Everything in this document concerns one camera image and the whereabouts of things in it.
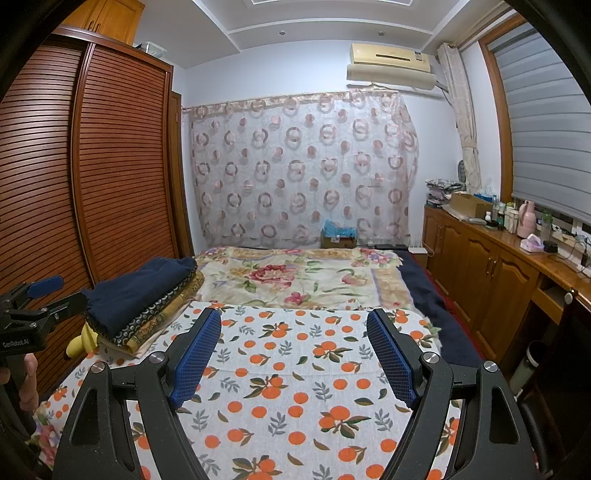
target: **wooden door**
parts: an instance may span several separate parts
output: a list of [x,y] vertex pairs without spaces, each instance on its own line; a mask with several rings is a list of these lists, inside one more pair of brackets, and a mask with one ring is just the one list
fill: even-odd
[[538,271],[503,249],[491,268],[491,288],[474,333],[488,358],[499,363],[521,326]]
[[456,286],[457,262],[462,250],[460,222],[447,220],[440,234],[441,257],[437,266],[436,280],[446,294],[453,296]]
[[170,74],[100,45],[86,61],[74,181],[99,281],[178,256],[166,146]]
[[427,269],[431,275],[437,274],[437,262],[441,254],[438,248],[439,234],[441,233],[441,224],[439,223],[439,215],[433,212],[431,208],[425,208],[425,225],[423,226],[423,242],[430,250],[429,259],[427,261]]
[[94,31],[131,45],[143,11],[137,0],[106,0]]
[[[70,112],[83,46],[47,41],[0,103],[0,291],[61,275],[64,288],[30,307],[91,287],[70,187]],[[75,317],[37,352],[37,390],[46,392],[76,363],[63,354],[80,334]]]
[[178,235],[178,253],[181,257],[193,256],[193,241],[187,213],[187,199],[183,175],[181,148],[181,96],[170,94],[168,104],[168,165],[170,170],[170,194],[173,203],[174,224]]
[[105,5],[106,0],[86,0],[81,6],[74,10],[64,21],[66,25],[72,27],[93,30],[96,28],[97,19],[100,11]]
[[466,231],[464,249],[456,272],[457,288],[454,299],[470,327],[474,326],[482,303],[488,298],[495,255],[494,243],[476,233]]

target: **wooden wardrobe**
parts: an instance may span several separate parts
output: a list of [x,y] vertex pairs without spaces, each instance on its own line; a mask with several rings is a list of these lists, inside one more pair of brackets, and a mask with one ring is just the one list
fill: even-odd
[[[30,58],[0,103],[0,291],[61,275],[46,303],[190,253],[178,144],[169,151],[171,75],[73,27]],[[63,355],[82,324],[58,325],[37,353],[40,393],[77,361]]]

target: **curtain with circle pattern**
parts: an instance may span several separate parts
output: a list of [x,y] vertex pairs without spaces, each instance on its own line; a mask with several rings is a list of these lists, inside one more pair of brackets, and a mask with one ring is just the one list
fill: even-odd
[[326,219],[356,228],[362,242],[408,245],[418,140],[397,92],[193,107],[191,138],[210,246],[317,247]]

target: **white wall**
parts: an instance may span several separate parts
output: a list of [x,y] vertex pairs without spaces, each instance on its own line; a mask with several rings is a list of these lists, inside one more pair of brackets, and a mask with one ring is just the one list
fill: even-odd
[[482,184],[491,185],[497,195],[501,192],[501,140],[496,117],[495,97],[491,78],[478,42],[462,52],[476,118],[476,143],[480,160]]
[[[196,106],[263,96],[347,90],[350,47],[349,41],[341,40],[282,43],[250,48],[198,65],[186,72],[183,103]],[[431,63],[443,80],[439,64],[434,58]],[[409,226],[414,245],[420,245],[423,232],[425,179],[457,178],[457,163],[462,158],[452,108],[437,89],[430,94],[431,97],[403,93],[420,145],[417,177],[409,202]],[[185,177],[192,177],[187,166]],[[187,190],[187,201],[192,197],[194,191]],[[193,224],[191,233],[195,239],[197,230]]]

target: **blue gripper pad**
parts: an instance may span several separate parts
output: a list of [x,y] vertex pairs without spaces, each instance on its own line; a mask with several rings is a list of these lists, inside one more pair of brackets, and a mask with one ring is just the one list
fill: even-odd
[[411,367],[394,342],[387,327],[375,312],[369,312],[367,319],[368,338],[386,378],[397,399],[412,408],[418,395],[414,389],[414,375]]
[[169,400],[175,409],[194,395],[221,332],[222,319],[219,312],[213,310],[185,351],[174,373],[174,389]]
[[40,299],[49,295],[50,293],[61,290],[63,286],[64,279],[59,275],[55,275],[54,277],[31,283],[27,290],[27,296],[30,299]]

